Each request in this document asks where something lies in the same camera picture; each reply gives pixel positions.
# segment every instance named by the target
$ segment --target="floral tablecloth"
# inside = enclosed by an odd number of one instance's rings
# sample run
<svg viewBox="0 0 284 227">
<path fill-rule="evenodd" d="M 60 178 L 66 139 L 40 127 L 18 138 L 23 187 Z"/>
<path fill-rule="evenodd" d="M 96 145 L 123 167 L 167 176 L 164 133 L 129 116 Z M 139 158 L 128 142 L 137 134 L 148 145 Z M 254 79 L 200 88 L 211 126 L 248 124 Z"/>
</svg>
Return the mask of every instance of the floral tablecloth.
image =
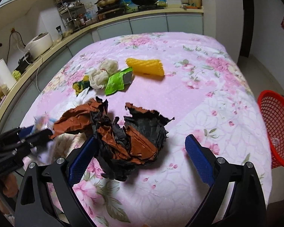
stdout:
<svg viewBox="0 0 284 227">
<path fill-rule="evenodd" d="M 228 162 L 254 163 L 266 203 L 272 186 L 271 155 L 261 113 L 244 76 L 225 48 L 215 39 L 187 33 L 128 35 L 100 41 L 82 49 L 68 62 L 33 103 L 22 126 L 35 116 L 59 119 L 67 103 L 76 99 L 72 84 L 104 59 L 160 59 L 165 77 L 137 75 L 126 89 L 105 97 L 111 118 L 128 115 L 125 102 L 155 109 L 175 120 L 166 126 L 168 139 L 158 160 L 137 169 L 126 182 L 102 178 L 96 159 L 73 189 L 97 226 L 185 226 L 209 187 L 202 183 L 184 148 L 194 134 L 202 146 Z M 84 142 L 84 134 L 62 135 L 56 156 L 67 154 Z M 223 217 L 233 185 L 229 186 L 216 220 Z M 53 187 L 54 202 L 59 206 Z"/>
</svg>

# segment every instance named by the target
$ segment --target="metal screw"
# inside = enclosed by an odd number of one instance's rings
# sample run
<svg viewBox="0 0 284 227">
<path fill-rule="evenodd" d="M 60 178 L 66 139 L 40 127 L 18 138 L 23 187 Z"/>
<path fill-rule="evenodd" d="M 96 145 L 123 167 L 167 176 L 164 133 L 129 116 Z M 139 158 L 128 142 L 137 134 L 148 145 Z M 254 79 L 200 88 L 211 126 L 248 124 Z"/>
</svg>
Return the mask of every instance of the metal screw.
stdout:
<svg viewBox="0 0 284 227">
<path fill-rule="evenodd" d="M 224 164 L 225 163 L 225 159 L 222 157 L 217 158 L 218 163 L 220 164 Z"/>
<path fill-rule="evenodd" d="M 246 165 L 247 165 L 247 167 L 249 167 L 249 168 L 253 168 L 253 167 L 254 167 L 254 164 L 251 163 L 251 162 L 249 162 L 249 161 L 246 163 Z"/>
<path fill-rule="evenodd" d="M 30 163 L 30 164 L 28 165 L 28 167 L 29 167 L 29 168 L 34 168 L 35 165 L 36 165 L 36 163 L 35 163 L 35 162 L 32 162 L 32 163 Z"/>
<path fill-rule="evenodd" d="M 62 163 L 64 163 L 64 161 L 65 161 L 64 158 L 59 158 L 59 159 L 57 159 L 57 163 L 58 163 L 58 164 L 62 164 Z"/>
</svg>

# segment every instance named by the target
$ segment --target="red plastic basket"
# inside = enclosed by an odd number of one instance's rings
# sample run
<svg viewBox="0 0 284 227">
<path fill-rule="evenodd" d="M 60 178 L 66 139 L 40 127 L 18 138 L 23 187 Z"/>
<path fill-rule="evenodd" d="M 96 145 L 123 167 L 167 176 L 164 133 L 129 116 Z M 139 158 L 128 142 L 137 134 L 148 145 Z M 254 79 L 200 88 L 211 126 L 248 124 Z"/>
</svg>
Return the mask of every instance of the red plastic basket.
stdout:
<svg viewBox="0 0 284 227">
<path fill-rule="evenodd" d="M 258 105 L 268 133 L 272 168 L 284 167 L 284 97 L 271 90 L 265 90 L 258 97 Z M 279 139 L 279 144 L 273 145 L 272 138 Z"/>
</svg>

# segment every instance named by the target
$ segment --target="green wrapper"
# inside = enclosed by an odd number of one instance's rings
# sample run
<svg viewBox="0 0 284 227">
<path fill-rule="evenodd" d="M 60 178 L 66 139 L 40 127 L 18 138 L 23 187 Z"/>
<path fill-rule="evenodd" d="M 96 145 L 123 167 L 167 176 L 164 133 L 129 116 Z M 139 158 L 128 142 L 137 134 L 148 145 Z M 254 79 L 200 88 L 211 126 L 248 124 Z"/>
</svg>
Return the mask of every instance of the green wrapper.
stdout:
<svg viewBox="0 0 284 227">
<path fill-rule="evenodd" d="M 108 96 L 114 94 L 118 90 L 123 90 L 124 85 L 131 83 L 131 77 L 129 78 L 130 81 L 125 82 L 124 77 L 126 76 L 126 79 L 128 79 L 128 74 L 132 75 L 132 71 L 133 69 L 129 67 L 121 72 L 117 72 L 114 75 L 110 76 L 105 88 L 105 95 Z"/>
</svg>

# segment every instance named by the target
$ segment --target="tiled floor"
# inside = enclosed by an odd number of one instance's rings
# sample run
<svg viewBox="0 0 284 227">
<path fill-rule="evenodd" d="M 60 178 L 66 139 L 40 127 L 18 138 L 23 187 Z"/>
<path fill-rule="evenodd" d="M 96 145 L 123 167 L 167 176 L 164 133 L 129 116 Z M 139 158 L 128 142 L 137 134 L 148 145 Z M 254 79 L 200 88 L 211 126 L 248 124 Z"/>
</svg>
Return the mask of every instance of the tiled floor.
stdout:
<svg viewBox="0 0 284 227">
<path fill-rule="evenodd" d="M 249 58 L 240 57 L 238 66 L 245 76 L 255 98 L 266 89 L 284 95 L 284 90 L 268 72 L 268 70 L 253 56 Z M 272 170 L 273 187 L 269 201 L 277 202 L 284 199 L 284 167 L 277 167 Z"/>
</svg>

